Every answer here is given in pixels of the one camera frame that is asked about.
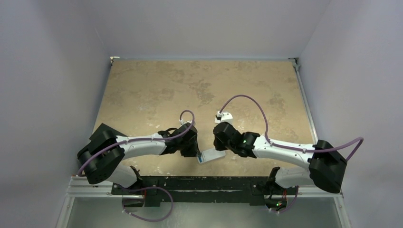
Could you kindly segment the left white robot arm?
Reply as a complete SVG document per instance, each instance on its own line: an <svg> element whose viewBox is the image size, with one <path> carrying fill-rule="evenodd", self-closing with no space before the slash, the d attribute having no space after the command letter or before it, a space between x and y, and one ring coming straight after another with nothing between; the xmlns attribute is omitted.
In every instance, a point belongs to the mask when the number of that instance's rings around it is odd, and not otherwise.
<svg viewBox="0 0 403 228"><path fill-rule="evenodd" d="M166 155L179 151L183 157L200 153L197 129L191 123L169 128L149 136L128 137L102 123L90 136L90 142L77 153L89 184L109 181L121 185L129 194L137 194L142 187L141 176L134 167L121 162L144 155Z"/></svg>

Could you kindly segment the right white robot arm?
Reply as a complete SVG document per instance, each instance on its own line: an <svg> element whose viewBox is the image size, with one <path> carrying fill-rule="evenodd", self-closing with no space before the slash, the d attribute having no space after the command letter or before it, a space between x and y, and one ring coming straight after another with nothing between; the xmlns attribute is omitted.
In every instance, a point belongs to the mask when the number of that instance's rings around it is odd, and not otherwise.
<svg viewBox="0 0 403 228"><path fill-rule="evenodd" d="M222 122L213 129L216 150L230 150L240 157L274 159L294 164L293 169L275 167L267 180L272 193L293 186L315 185L330 193L339 193L347 160L323 140L316 144L268 141L254 132L240 133L230 123Z"/></svg>

